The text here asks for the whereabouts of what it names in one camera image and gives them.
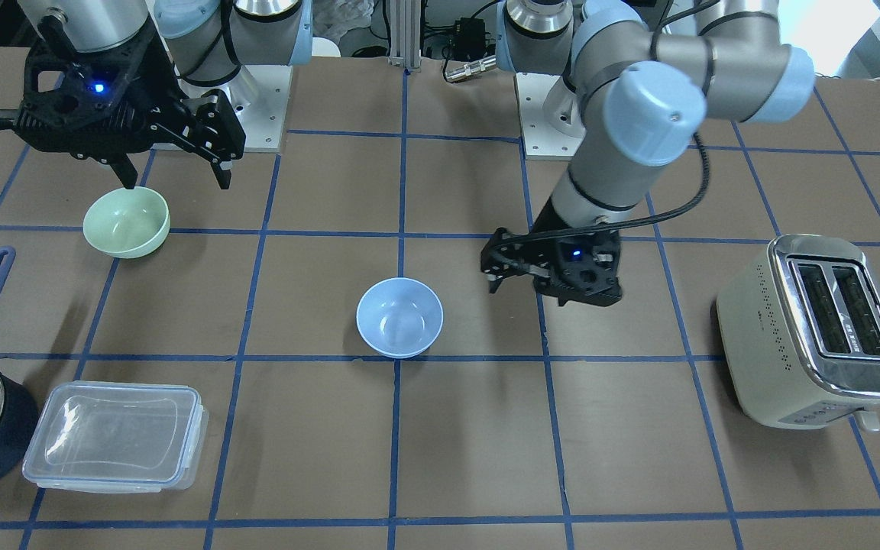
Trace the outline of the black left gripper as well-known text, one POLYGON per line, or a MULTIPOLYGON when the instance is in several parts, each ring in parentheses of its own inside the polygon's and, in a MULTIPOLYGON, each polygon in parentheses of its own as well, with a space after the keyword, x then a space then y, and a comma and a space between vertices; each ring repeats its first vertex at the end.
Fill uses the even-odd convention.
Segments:
POLYGON ((620 235, 615 231, 548 239, 500 227, 480 251, 488 293, 510 277, 531 276, 535 291, 568 302, 608 307, 624 296, 618 277, 620 235))

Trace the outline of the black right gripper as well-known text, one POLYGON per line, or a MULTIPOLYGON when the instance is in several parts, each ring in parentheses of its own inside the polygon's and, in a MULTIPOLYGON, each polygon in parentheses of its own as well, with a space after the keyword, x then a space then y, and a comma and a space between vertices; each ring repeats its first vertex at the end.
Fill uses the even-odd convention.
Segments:
POLYGON ((171 143, 206 160, 222 190, 247 135, 226 92, 185 99, 156 25, 146 20, 132 38, 107 50, 73 48, 59 20, 42 20, 24 66, 24 94, 15 133, 40 152, 107 160, 123 188, 138 171, 131 155, 171 143))

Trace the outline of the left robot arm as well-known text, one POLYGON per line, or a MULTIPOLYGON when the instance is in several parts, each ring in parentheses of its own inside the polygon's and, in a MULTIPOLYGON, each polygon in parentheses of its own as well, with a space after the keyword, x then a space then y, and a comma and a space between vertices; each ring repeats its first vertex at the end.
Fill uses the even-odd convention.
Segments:
POLYGON ((705 1, 688 15, 694 35, 651 29, 623 1, 499 2, 498 67, 559 76, 584 136, 529 232, 499 228, 482 248, 490 293, 530 276, 559 304, 619 302, 620 232, 707 192, 702 123, 782 123, 807 104, 814 61, 780 41, 777 2, 705 1))

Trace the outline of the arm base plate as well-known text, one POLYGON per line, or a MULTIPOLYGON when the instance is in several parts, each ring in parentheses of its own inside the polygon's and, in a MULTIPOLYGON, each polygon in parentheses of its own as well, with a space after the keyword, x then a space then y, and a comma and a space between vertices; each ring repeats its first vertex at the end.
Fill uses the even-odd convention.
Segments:
MULTIPOLYGON (((650 113, 649 108, 638 109, 633 104, 635 94, 642 90, 633 83, 620 83, 623 73, 630 74, 640 67, 640 63, 615 66, 615 76, 591 94, 601 102, 597 113, 590 116, 590 125, 602 131, 619 157, 643 166, 657 166, 653 157, 633 149, 652 135, 649 130, 639 133, 631 128, 650 113)), ((537 73, 518 73, 516 91, 527 159, 572 159, 586 135, 578 94, 569 89, 563 77, 537 73)))
POLYGON ((189 80, 181 79, 180 86, 189 97, 198 98, 210 88, 195 85, 195 81, 209 83, 228 74, 233 78, 217 88, 226 93, 244 129, 245 152, 278 154, 282 150, 293 67, 242 65, 235 72, 229 60, 210 60, 189 80))

